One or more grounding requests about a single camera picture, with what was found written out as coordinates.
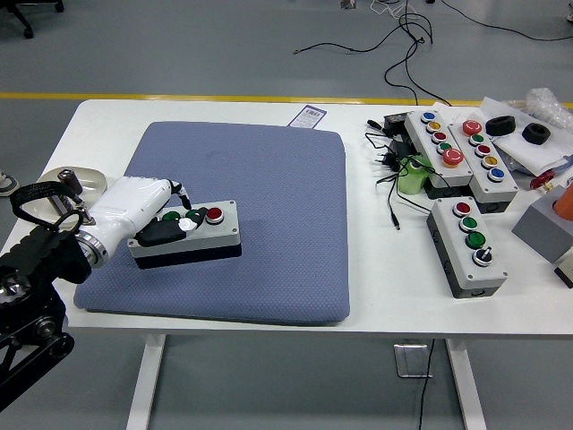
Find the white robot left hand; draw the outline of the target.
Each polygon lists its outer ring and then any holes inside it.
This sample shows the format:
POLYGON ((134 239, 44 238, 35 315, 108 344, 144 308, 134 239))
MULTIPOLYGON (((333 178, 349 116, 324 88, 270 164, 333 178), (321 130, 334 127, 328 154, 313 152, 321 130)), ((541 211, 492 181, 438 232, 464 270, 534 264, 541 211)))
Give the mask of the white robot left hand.
POLYGON ((122 176, 89 210, 90 221, 80 227, 76 239, 91 266, 99 267, 114 255, 121 242, 135 237, 151 223, 172 194, 183 206, 192 205, 178 182, 138 176, 122 176))

